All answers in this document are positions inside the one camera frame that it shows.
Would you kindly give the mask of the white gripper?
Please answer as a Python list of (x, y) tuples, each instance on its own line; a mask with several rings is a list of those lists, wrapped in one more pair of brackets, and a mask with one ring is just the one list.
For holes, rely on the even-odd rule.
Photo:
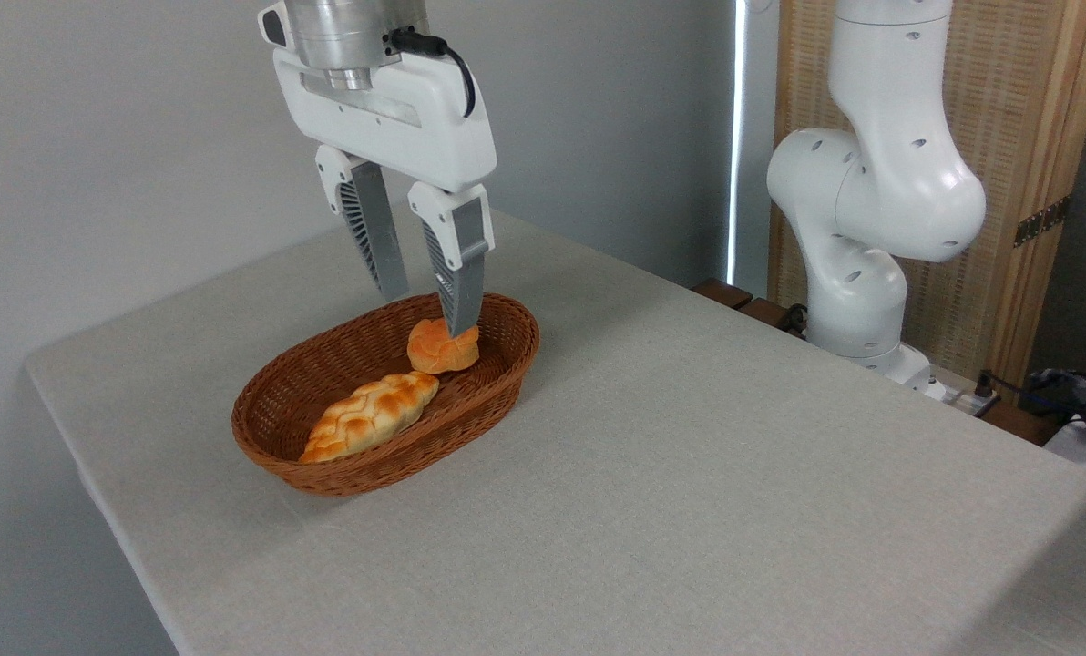
[(417, 179), (411, 210), (422, 220), (450, 336), (476, 327), (485, 256), (496, 248), (487, 190), (477, 184), (497, 166), (481, 91), (467, 115), (451, 59), (402, 56), (375, 70), (365, 91), (331, 87), (283, 48), (273, 51), (273, 64), (296, 128), (323, 144), (314, 161), (328, 207), (343, 217), (384, 301), (406, 295), (409, 282), (379, 165)]

